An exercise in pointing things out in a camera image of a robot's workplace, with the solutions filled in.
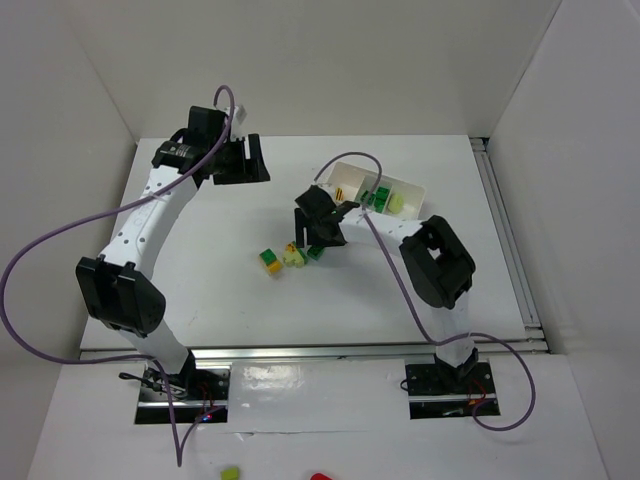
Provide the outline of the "pale green lego brick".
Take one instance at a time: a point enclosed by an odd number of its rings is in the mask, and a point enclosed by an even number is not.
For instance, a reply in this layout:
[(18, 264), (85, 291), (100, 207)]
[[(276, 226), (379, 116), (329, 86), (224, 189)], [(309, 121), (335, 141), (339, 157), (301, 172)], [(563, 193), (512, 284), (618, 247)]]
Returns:
[(404, 208), (404, 198), (402, 195), (394, 193), (389, 197), (387, 210), (392, 215), (398, 215)]

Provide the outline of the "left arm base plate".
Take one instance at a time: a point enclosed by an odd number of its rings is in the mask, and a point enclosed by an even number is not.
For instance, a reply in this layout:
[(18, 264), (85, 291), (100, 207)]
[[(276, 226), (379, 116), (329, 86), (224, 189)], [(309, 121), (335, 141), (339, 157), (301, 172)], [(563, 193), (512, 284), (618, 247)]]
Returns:
[[(146, 368), (142, 374), (120, 372), (120, 380), (137, 383), (135, 424), (169, 424), (169, 402), (160, 374)], [(184, 389), (171, 386), (171, 397), (177, 424), (190, 424), (203, 416), (202, 423), (226, 423), (231, 368), (198, 369), (195, 382)]]

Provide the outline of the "white divided plastic container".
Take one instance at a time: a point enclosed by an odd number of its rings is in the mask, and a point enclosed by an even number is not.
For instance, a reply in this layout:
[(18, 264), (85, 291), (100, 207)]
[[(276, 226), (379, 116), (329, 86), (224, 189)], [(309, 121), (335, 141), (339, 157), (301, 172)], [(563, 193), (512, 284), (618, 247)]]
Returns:
[(330, 168), (327, 179), (319, 185), (324, 188), (336, 204), (345, 201), (365, 202), (376, 213), (415, 220), (419, 217), (426, 190), (393, 177), (338, 161)]

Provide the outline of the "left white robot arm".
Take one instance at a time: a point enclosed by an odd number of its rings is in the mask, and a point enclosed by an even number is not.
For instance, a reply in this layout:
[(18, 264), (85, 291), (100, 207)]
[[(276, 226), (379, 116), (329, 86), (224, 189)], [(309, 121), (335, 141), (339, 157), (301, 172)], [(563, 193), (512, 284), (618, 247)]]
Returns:
[(82, 258), (76, 277), (89, 315), (154, 358), (151, 376), (185, 391), (201, 381), (192, 352), (170, 330), (166, 299), (153, 284), (159, 253), (185, 206), (206, 180), (217, 185), (266, 182), (260, 139), (243, 137), (243, 107), (193, 106), (188, 124), (164, 141), (141, 194), (111, 242)]

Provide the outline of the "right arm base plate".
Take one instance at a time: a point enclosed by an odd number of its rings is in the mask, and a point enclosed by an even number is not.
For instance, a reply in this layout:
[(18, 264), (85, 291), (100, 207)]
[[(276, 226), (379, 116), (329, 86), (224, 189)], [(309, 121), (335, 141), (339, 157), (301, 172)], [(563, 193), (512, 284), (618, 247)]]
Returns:
[(434, 363), (405, 365), (400, 388), (408, 396), (411, 420), (499, 416), (500, 407), (488, 362), (478, 363), (461, 382), (446, 384)]

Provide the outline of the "green lego plate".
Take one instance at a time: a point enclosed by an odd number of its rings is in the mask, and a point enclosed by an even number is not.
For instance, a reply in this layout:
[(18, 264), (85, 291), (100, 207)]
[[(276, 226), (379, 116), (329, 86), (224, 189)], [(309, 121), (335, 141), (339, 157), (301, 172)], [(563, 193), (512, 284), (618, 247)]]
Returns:
[(360, 196), (360, 203), (362, 205), (372, 205), (375, 202), (376, 194), (370, 193), (368, 190), (365, 190)]

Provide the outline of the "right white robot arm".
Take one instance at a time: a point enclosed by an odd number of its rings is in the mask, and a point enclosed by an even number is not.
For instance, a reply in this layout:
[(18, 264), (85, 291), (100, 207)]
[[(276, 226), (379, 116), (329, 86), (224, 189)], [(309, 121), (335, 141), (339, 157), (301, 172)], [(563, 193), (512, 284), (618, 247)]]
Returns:
[(296, 240), (304, 245), (369, 245), (383, 253), (418, 321), (412, 302), (418, 297), (430, 309), (432, 329), (418, 329), (435, 346), (440, 381), (463, 383), (478, 362), (471, 338), (468, 304), (476, 265), (449, 223), (441, 216), (403, 219), (377, 213), (353, 202), (336, 203), (318, 185), (295, 199)]

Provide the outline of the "green two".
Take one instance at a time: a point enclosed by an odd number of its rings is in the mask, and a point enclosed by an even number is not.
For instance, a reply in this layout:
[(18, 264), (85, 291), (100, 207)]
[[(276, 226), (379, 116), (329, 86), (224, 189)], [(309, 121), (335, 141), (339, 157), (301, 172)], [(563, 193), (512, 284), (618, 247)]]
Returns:
[(375, 192), (375, 199), (382, 199), (387, 201), (388, 197), (390, 194), (390, 189), (386, 188), (386, 187), (378, 187), (376, 192)]
[(309, 258), (311, 258), (311, 259), (313, 259), (315, 261), (318, 261), (322, 257), (324, 251), (325, 251), (324, 247), (321, 247), (321, 246), (310, 246), (307, 249), (306, 254), (307, 254), (307, 256)]

